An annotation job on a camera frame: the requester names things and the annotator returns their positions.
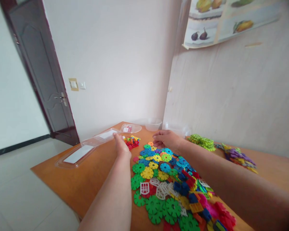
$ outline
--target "brown door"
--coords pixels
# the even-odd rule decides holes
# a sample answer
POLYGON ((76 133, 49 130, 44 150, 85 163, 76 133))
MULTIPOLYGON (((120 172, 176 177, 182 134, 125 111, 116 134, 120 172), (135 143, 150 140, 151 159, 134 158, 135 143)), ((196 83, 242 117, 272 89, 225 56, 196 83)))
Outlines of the brown door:
POLYGON ((9 14, 53 136, 71 145, 78 144, 79 138, 42 1, 29 0, 9 14))

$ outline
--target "wall switch plate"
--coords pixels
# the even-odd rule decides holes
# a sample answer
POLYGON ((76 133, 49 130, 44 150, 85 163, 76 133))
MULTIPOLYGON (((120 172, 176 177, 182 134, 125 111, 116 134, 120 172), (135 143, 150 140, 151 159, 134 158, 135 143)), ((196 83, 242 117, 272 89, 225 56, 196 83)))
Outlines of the wall switch plate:
POLYGON ((68 81, 70 82, 70 86, 71 86, 72 91, 79 91, 76 78, 69 78, 68 81))
POLYGON ((79 82, 80 89, 86 89, 86 82, 79 82))

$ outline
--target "fruit poster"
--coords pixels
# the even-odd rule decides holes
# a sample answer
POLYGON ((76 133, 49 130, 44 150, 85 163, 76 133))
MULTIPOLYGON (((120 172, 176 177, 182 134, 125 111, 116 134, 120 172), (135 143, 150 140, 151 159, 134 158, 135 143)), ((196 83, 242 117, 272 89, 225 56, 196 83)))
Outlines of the fruit poster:
POLYGON ((183 46, 211 46, 278 20, 280 0, 191 0, 183 46))

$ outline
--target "door frame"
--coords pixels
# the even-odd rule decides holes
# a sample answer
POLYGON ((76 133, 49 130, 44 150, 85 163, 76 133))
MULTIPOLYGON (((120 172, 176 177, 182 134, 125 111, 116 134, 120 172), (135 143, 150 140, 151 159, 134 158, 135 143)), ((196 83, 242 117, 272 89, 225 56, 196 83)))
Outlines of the door frame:
MULTIPOLYGON (((41 96, 39 94, 39 92, 37 91, 37 88, 35 86, 35 83, 34 83, 34 80, 33 80, 33 76, 31 74, 31 71, 29 69, 29 65, 28 65, 28 62, 26 61, 25 59, 25 56, 24 54, 22 53, 21 49, 19 48, 18 46, 18 38, 17 38, 17 35, 16 35, 16 30, 12 24, 12 21, 10 19, 10 16, 9 16, 9 12, 12 10, 12 9, 15 9, 16 7, 20 7, 22 6, 23 4, 26 4, 28 1, 30 0, 27 0, 25 2, 22 2, 21 4, 18 4, 16 2, 16 0, 0 0, 0 5, 1 5, 1 8, 3 10, 3 14, 4 14, 4 17, 5 17, 5 20, 6 20, 6 23, 8 25, 8 28, 9 28, 9 31, 10 31, 10 34, 11 34, 11 37, 14 41, 14 45, 16 47, 16 50, 18 52, 18 55, 20 57, 20 60, 25 68, 25 71, 28 75, 28 78, 29 78, 29 81, 31 83, 31 86, 33 88, 33 91, 37 97, 37 100, 38 100, 38 103, 39 103, 39 106, 42 110, 42 113, 43 113, 43 116, 46 120, 46 124, 47 124, 47 127, 50 131, 50 136, 55 139, 57 133, 52 129, 51 125, 50 125, 50 121, 49 121, 49 118, 46 114, 46 111, 45 111, 45 108, 43 107, 43 103, 42 103, 42 99, 41 99, 41 96)), ((44 4, 43 4, 43 0, 38 0, 40 2, 40 5, 42 7, 42 11, 44 12, 43 14, 43 17, 45 17, 45 20, 46 20, 46 23, 47 23, 47 27, 49 29, 49 32, 50 32, 50 27, 49 27, 49 23, 48 23, 48 20, 47 20, 47 17, 46 17, 46 14, 45 14, 45 8, 44 8, 44 4)), ((65 88, 65 84, 64 84, 64 79, 63 79, 63 76, 62 76, 62 71, 61 71, 61 68, 60 68, 60 64, 59 64, 59 60, 58 60, 58 56, 57 56, 57 53, 56 53, 56 50, 55 50, 55 45, 54 45, 54 42, 52 40, 52 36, 51 34, 49 35, 51 37, 51 49, 52 51, 54 52, 55 54, 55 62, 56 62, 56 65, 58 65, 59 67, 59 73, 60 73, 60 82, 63 84, 63 88, 64 88, 64 94, 67 98, 67 103, 68 103, 68 106, 71 110, 71 105, 70 105, 70 102, 68 100, 68 95, 66 93, 66 88, 65 88)), ((76 133, 77 133, 77 128, 76 128, 76 124, 75 124, 75 120, 74 120, 74 117, 73 117, 73 113, 72 113, 72 119, 73 119, 73 122, 74 122, 74 125, 75 125, 75 130, 76 130, 76 133)))

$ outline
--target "wooden table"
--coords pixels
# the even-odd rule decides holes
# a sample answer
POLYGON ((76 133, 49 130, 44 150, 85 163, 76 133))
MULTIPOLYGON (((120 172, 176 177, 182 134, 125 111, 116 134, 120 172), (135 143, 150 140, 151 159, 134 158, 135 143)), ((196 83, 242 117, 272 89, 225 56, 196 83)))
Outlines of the wooden table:
MULTIPOLYGON (((123 123, 125 122, 121 122, 113 127, 120 129, 123 123)), ((143 127, 140 132, 134 134, 136 137, 141 138, 141 141, 139 147, 131 150, 132 159, 138 156, 140 151, 143 150, 143 145, 153 140, 153 134, 154 132, 147 131, 145 127, 143 127)), ((115 141, 112 140, 99 146, 78 168, 63 169, 55 167, 55 163, 69 152, 69 150, 70 149, 38 164, 31 168, 31 170, 83 218, 115 161, 115 141)), ((288 158, 248 149, 241 150, 257 164, 261 177, 289 192, 288 158)), ((224 158, 222 150, 216 150, 214 153, 224 158)), ((217 197, 212 200, 222 201, 217 197)), ((235 230, 253 230, 227 205, 225 206, 237 219, 235 230)), ((144 207, 137 207, 132 203, 131 230, 163 230, 163 223, 153 225, 148 218, 146 209, 144 207)))

